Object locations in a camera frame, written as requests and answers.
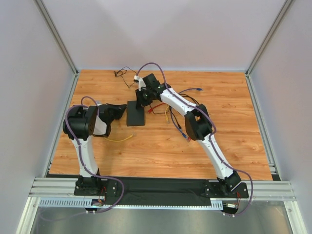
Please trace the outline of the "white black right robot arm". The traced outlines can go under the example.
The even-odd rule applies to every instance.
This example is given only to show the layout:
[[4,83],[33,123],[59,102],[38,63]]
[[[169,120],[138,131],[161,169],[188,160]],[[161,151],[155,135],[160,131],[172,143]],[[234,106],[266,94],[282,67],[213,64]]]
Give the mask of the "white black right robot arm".
[[143,78],[135,75],[134,81],[138,84],[136,90],[138,105],[148,106],[154,100],[159,100],[184,116],[188,137],[203,148],[213,164],[219,183],[226,191],[234,190],[240,184],[241,178],[216,142],[213,124],[206,107],[188,101],[169,85],[161,84],[154,74]]

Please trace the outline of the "aluminium front frame rail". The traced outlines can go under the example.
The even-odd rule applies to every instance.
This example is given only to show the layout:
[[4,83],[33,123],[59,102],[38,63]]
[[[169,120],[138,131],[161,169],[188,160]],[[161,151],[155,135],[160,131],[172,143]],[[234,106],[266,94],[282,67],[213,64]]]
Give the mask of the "aluminium front frame rail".
[[226,191],[216,180],[121,177],[120,185],[114,180],[103,179],[101,185],[91,188],[78,185],[76,178],[35,178],[30,196],[33,197],[99,197],[120,194],[140,195],[201,195],[207,198],[243,198],[253,200],[295,201],[291,184],[288,181],[242,181],[233,190]]

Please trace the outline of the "aluminium right frame post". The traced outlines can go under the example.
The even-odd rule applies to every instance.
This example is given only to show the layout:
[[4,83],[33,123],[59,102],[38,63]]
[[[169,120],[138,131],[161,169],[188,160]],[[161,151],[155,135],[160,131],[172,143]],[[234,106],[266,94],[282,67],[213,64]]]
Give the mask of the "aluminium right frame post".
[[271,42],[272,38],[274,37],[276,31],[278,30],[281,22],[283,21],[285,15],[291,8],[292,4],[294,3],[294,0],[285,0],[282,4],[281,9],[279,10],[277,16],[273,20],[272,25],[270,26],[267,34],[265,35],[259,49],[257,50],[254,58],[252,59],[252,62],[248,66],[245,75],[249,76],[253,70],[255,69],[257,63],[259,62],[260,58],[262,57],[263,53],[265,52],[266,48],[268,47],[269,43]]

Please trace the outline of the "aluminium frame post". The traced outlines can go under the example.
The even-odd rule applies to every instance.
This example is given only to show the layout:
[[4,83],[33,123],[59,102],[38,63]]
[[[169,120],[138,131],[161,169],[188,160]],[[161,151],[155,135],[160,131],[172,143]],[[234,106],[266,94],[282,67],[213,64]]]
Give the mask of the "aluminium frame post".
[[248,66],[245,75],[249,76],[253,70],[255,69],[257,63],[259,62],[260,58],[262,57],[263,53],[265,52],[266,48],[268,47],[269,43],[271,42],[272,38],[274,37],[276,31],[278,30],[281,22],[283,21],[285,15],[291,8],[292,4],[294,3],[294,0],[285,0],[282,4],[281,9],[279,10],[277,16],[273,20],[272,25],[270,26],[267,34],[265,35],[259,49],[257,50],[254,58],[252,59],[252,62]]
[[56,44],[58,45],[60,51],[62,52],[67,64],[69,65],[71,71],[73,72],[74,75],[78,74],[78,69],[75,66],[75,63],[73,62],[60,34],[59,31],[56,27],[56,25],[53,22],[53,19],[50,15],[50,13],[48,12],[47,7],[44,4],[44,1],[42,0],[34,0],[35,5],[37,6],[41,16],[43,17],[49,31],[51,32]]

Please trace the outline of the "black cloth strip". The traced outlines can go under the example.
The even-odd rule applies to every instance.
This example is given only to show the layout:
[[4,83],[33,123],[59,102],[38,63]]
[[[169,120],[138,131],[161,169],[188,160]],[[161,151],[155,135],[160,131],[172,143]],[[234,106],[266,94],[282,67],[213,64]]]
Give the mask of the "black cloth strip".
[[204,180],[146,177],[111,177],[105,179],[115,180],[120,185],[117,196],[100,196],[105,197],[105,202],[109,204],[116,202],[118,198],[121,199],[120,201],[159,202],[162,204],[167,202],[195,204],[205,200],[210,201],[210,198],[204,194]]

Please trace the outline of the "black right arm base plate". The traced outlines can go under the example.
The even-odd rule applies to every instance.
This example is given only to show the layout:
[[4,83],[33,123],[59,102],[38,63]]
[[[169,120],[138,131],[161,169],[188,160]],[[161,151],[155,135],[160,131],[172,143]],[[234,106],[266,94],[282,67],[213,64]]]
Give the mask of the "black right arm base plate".
[[249,198],[246,183],[240,182],[236,187],[227,188],[219,181],[204,182],[204,194],[208,198]]

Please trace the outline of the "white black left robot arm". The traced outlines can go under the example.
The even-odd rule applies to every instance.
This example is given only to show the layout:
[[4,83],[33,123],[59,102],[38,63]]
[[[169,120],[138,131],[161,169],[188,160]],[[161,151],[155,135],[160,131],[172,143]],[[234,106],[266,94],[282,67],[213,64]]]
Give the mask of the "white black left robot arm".
[[92,139],[108,137],[112,122],[121,119],[126,108],[126,104],[100,104],[89,107],[74,105],[65,114],[63,132],[74,145],[81,177],[102,178],[95,160]]

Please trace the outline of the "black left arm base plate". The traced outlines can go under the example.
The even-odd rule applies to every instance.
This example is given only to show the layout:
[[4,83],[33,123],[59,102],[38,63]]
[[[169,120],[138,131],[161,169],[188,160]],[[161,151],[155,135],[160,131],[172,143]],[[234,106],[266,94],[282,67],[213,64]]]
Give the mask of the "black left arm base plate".
[[79,177],[75,183],[76,196],[117,196],[120,189],[119,182],[112,179],[97,177]]

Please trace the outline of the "aluminium left frame post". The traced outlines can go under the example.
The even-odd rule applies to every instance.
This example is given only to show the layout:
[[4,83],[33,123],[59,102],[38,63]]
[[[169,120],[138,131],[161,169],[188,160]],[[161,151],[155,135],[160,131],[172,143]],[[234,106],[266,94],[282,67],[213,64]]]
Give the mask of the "aluminium left frame post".
[[50,15],[50,13],[48,12],[47,7],[44,4],[44,1],[42,0],[34,0],[35,5],[37,6],[41,16],[43,17],[49,31],[51,32],[56,44],[58,45],[60,51],[62,52],[67,64],[69,65],[71,71],[73,72],[74,75],[78,74],[78,69],[75,66],[75,63],[73,62],[60,34],[59,31],[56,27],[56,25],[53,22],[53,19]]

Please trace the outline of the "black TP-Link network switch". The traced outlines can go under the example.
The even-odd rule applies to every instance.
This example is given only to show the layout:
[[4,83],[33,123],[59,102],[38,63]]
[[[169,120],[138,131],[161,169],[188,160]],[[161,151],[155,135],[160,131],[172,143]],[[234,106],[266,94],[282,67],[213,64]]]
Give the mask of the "black TP-Link network switch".
[[135,100],[127,102],[127,118],[126,125],[129,126],[144,126],[145,125],[145,111],[144,107],[137,107]]

